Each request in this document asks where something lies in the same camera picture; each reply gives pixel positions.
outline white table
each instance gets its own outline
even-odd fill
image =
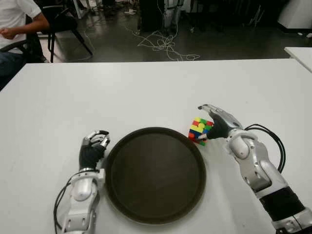
[[[285,51],[312,72],[312,47],[285,47]]]
[[[294,59],[28,64],[0,92],[1,231],[54,233],[55,198],[78,171],[81,140],[91,130],[111,133],[108,152],[143,127],[186,135],[194,117],[209,119],[197,109],[203,103],[222,107],[245,126],[258,122],[277,133],[287,151],[283,175],[312,207],[311,86],[311,74]],[[258,135],[277,165],[277,146]],[[169,225],[137,224],[116,211],[103,190],[96,233],[274,233],[223,142],[198,146],[207,184],[192,213]]]

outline floor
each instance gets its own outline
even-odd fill
[[[78,30],[94,52],[92,57],[80,45],[71,32],[57,34],[54,62],[139,62],[186,60],[186,56],[165,51],[153,51],[137,46],[143,38],[136,35],[137,16],[124,14],[121,9],[114,16],[103,12],[89,13],[78,20]],[[298,34],[285,34],[276,27],[226,26],[217,32],[208,26],[205,32],[198,28],[191,33],[190,24],[182,19],[174,39],[174,50],[180,54],[195,54],[197,60],[217,59],[277,59],[289,58],[286,46],[312,47],[312,40]],[[47,37],[40,37],[44,55],[49,59]]]

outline robotic hand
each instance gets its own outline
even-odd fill
[[[231,114],[212,105],[199,106],[214,120],[214,127],[198,139],[226,138],[226,148],[239,163],[240,172],[272,219],[276,233],[312,234],[312,212],[299,201],[270,162],[257,136],[243,130]]]
[[[95,170],[97,162],[103,158],[110,142],[109,133],[96,130],[82,140],[79,155],[79,172],[70,183],[70,210],[62,226],[62,233],[93,234],[96,221],[96,206],[99,195],[98,186],[104,184],[104,169]]]

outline colorful cube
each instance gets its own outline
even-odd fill
[[[197,144],[205,146],[207,143],[207,140],[199,141],[197,140],[197,138],[202,134],[208,133],[213,127],[213,125],[214,125],[213,122],[207,121],[203,118],[196,117],[193,120],[193,123],[190,127],[189,139]]]

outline dark brown tray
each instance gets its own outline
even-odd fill
[[[196,146],[167,128],[145,128],[120,140],[108,156],[106,188],[115,207],[148,224],[173,222],[198,203],[206,168]]]

